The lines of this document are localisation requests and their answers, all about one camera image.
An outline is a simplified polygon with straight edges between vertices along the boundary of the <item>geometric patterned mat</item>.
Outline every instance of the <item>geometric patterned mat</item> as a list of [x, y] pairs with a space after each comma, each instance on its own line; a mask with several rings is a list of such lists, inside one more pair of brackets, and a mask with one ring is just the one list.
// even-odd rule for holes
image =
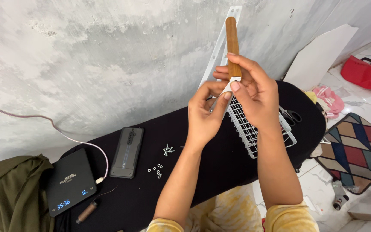
[[343, 186], [357, 186], [362, 194], [371, 185], [371, 124], [349, 113], [324, 136], [331, 144], [322, 144], [317, 161]]

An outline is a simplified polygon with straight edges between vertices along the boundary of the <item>white board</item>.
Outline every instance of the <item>white board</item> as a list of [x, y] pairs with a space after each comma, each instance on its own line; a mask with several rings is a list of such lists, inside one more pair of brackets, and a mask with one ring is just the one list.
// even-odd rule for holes
[[317, 85], [357, 30], [344, 24], [313, 39], [298, 52], [284, 81], [306, 91]]

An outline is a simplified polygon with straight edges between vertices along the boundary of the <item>smartphone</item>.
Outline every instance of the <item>smartphone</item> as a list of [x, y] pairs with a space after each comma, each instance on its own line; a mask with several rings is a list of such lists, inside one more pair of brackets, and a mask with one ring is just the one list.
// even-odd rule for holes
[[116, 155], [111, 166], [111, 177], [134, 178], [143, 134], [143, 128], [124, 127], [121, 129]]

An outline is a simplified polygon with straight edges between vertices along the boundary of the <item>yellow tie-dye clothing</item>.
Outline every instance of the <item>yellow tie-dye clothing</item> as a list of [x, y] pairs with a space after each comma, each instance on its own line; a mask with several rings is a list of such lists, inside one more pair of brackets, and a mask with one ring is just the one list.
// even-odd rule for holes
[[[150, 223], [147, 232], [263, 232], [252, 187], [235, 187], [191, 208], [184, 229], [174, 221], [158, 218]], [[319, 231], [304, 202], [272, 206], [264, 228], [266, 232]]]

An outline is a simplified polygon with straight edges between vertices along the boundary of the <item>green cloth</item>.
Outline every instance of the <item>green cloth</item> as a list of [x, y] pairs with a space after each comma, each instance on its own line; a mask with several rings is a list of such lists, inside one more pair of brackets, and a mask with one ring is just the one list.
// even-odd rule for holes
[[47, 157], [17, 156], [0, 162], [0, 232], [52, 232], [43, 171], [53, 168]]

